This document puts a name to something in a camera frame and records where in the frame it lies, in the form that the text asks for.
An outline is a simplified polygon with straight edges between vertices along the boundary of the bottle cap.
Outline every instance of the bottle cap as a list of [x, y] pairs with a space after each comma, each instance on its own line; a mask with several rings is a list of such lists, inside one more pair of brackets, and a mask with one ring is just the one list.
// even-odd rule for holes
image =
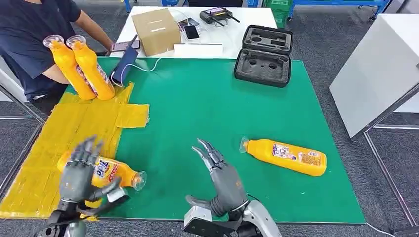
[[145, 171], [141, 171], [135, 174], [132, 178], [132, 186], [135, 190], [140, 191], [147, 181], [147, 173]]
[[77, 48], [81, 47], [82, 45], [86, 44], [86, 38], [84, 36], [81, 36], [81, 35], [71, 36], [70, 38], [67, 39], [66, 44], [71, 49], [75, 49], [75, 48], [77, 49]]
[[64, 44], [64, 38], [61, 35], [50, 35], [43, 39], [45, 47], [54, 49], [57, 44]]
[[239, 152], [245, 153], [248, 150], [249, 139], [247, 137], [242, 137], [242, 141], [240, 142]]

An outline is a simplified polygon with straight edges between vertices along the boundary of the black foam case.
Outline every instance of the black foam case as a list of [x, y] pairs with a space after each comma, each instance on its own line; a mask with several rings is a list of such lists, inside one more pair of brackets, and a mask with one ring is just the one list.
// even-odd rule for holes
[[284, 87], [290, 81], [293, 33], [250, 25], [242, 40], [234, 76], [240, 80]]

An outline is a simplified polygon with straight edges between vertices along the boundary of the white cabinet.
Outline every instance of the white cabinet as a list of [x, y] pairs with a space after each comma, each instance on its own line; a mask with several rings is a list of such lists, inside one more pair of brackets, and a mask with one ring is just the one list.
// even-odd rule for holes
[[[399, 104], [419, 84], [419, 15], [380, 14], [330, 85], [350, 137]], [[404, 112], [419, 112], [419, 97]]]

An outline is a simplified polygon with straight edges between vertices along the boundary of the robotic hand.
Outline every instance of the robotic hand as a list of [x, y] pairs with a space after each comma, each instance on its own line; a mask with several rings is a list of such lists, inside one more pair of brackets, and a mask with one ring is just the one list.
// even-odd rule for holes
[[[80, 143], [72, 153], [61, 176], [59, 185], [61, 201], [57, 210], [48, 219], [48, 225], [43, 227], [41, 237], [84, 237], [86, 226], [82, 221], [89, 216], [103, 213], [116, 204], [126, 201], [129, 196], [119, 187], [121, 181], [117, 177], [108, 185], [98, 188], [91, 184], [94, 164], [96, 163], [102, 143], [93, 149], [95, 136]], [[99, 208], [89, 208], [84, 201], [97, 201], [107, 195], [108, 203]]]
[[[206, 152], [192, 146], [207, 167], [217, 195], [211, 201], [199, 200], [191, 195], [186, 201], [191, 209], [185, 215], [183, 230], [205, 237], [281, 237], [277, 225], [266, 208], [257, 200], [249, 201], [237, 170], [209, 142], [198, 139]], [[213, 222], [228, 214], [227, 222]]]

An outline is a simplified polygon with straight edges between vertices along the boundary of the person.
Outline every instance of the person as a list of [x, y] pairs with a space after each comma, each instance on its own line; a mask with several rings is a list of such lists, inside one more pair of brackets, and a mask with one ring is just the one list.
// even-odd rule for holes
[[0, 56], [21, 82], [26, 98], [49, 115], [68, 80], [42, 41], [75, 35], [74, 22], [110, 51], [112, 40], [73, 0], [1, 0]]

